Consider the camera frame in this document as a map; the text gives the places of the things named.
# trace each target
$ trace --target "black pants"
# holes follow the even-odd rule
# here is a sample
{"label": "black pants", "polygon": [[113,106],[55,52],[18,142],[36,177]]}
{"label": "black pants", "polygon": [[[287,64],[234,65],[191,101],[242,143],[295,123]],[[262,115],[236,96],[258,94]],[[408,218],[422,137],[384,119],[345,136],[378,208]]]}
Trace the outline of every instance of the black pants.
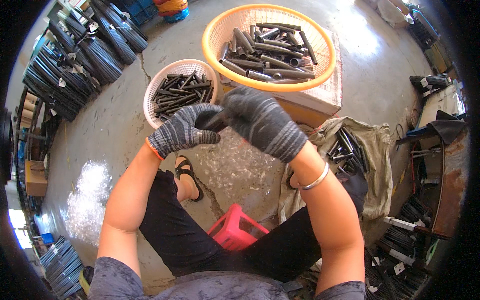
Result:
{"label": "black pants", "polygon": [[322,257],[306,207],[241,251],[222,248],[180,205],[170,171],[157,173],[140,231],[176,277],[238,271],[288,282]]}

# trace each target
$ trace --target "basket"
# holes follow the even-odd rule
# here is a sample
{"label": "basket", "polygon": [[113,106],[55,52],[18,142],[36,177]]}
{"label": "basket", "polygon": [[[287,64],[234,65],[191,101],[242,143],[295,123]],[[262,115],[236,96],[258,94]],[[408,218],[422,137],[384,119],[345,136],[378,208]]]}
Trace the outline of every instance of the basket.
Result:
{"label": "basket", "polygon": [[[238,75],[218,62],[221,47],[232,40],[235,27],[249,32],[250,25],[264,22],[302,27],[318,60],[318,65],[313,67],[315,79],[299,84],[265,83]],[[295,37],[301,41],[298,31]],[[270,4],[243,5],[219,15],[205,29],[202,48],[207,62],[219,73],[239,84],[268,92],[299,92],[317,87],[330,78],[336,64],[332,40],[319,24],[299,12]]]}
{"label": "basket", "polygon": [[213,94],[210,103],[215,103],[216,95],[218,92],[218,81],[216,79],[215,71],[206,63],[201,60],[179,60],[163,68],[158,74],[152,79],[152,82],[148,85],[147,91],[145,92],[144,97],[144,114],[145,118],[154,129],[157,129],[163,124],[163,121],[155,118],[156,113],[154,110],[157,108],[155,102],[152,101],[155,96],[155,92],[164,78],[167,77],[167,74],[188,74],[190,75],[193,71],[197,71],[197,75],[205,75],[208,80],[212,81]]}

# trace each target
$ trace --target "gray knit glove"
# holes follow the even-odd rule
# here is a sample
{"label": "gray knit glove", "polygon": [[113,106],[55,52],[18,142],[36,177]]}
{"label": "gray knit glove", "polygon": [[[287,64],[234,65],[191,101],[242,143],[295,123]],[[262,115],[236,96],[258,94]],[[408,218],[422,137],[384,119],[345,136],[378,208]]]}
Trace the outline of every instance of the gray knit glove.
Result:
{"label": "gray knit glove", "polygon": [[225,94],[222,106],[233,130],[285,163],[292,161],[307,142],[307,136],[271,94],[242,86]]}
{"label": "gray knit glove", "polygon": [[161,160],[172,152],[192,148],[198,144],[217,144],[220,142],[220,135],[196,129],[195,122],[199,117],[215,115],[221,110],[222,107],[208,103],[182,108],[147,137],[146,142]]}

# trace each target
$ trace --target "bracelet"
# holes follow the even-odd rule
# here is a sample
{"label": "bracelet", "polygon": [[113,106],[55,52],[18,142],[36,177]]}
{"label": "bracelet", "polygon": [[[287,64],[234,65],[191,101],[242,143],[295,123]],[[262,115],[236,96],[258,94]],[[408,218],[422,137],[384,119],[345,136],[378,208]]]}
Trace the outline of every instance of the bracelet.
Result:
{"label": "bracelet", "polygon": [[328,163],[325,162],[325,168],[324,168],[324,171],[323,173],[320,175],[320,177],[315,180],[313,183],[307,185],[307,186],[300,186],[302,188],[302,190],[306,191],[306,190],[310,190],[310,189],[313,189],[314,187],[316,187],[317,185],[319,185],[320,183],[322,183],[322,181],[325,179],[325,177],[327,177],[327,174],[328,174],[328,171],[330,170],[329,166],[328,166]]}

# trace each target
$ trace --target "rusty metal plate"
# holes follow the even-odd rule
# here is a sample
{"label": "rusty metal plate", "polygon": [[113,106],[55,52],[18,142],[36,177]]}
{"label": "rusty metal plate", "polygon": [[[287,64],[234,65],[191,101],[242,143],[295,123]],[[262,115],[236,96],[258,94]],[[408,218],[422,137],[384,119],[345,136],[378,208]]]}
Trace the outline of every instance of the rusty metal plate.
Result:
{"label": "rusty metal plate", "polygon": [[468,183],[470,133],[465,128],[450,145],[443,145],[442,191],[432,231],[453,237]]}

